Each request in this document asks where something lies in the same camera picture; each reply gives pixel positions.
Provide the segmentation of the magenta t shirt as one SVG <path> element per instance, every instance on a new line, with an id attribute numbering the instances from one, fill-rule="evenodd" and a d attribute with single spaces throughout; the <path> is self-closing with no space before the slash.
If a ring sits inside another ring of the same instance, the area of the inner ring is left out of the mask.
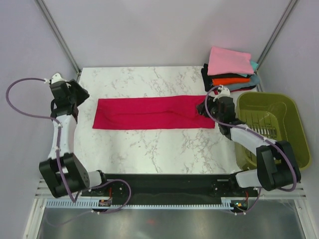
<path id="1" fill-rule="evenodd" d="M 93 129 L 148 130 L 215 128 L 196 107 L 205 96 L 99 99 Z"/>

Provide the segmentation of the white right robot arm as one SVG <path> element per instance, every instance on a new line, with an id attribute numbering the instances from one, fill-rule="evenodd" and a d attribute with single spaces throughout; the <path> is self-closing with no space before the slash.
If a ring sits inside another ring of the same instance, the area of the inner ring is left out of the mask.
<path id="1" fill-rule="evenodd" d="M 296 189 L 301 173 L 289 142 L 269 139 L 239 120 L 231 97 L 207 95 L 197 111 L 217 123 L 223 136 L 256 156 L 256 169 L 234 173 L 235 179 L 228 183 L 232 195 L 240 196 L 248 187 L 285 192 Z"/>

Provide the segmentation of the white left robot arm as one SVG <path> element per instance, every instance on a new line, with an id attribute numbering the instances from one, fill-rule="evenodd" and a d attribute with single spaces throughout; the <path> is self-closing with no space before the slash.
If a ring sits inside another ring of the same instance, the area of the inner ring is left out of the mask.
<path id="1" fill-rule="evenodd" d="M 92 188 L 99 196 L 109 192 L 109 183 L 100 170 L 89 172 L 74 153 L 74 136 L 78 123 L 78 106 L 89 98 L 87 90 L 75 80 L 58 80 L 50 84 L 53 94 L 51 114 L 54 133 L 48 159 L 39 171 L 55 198 L 70 196 Z"/>

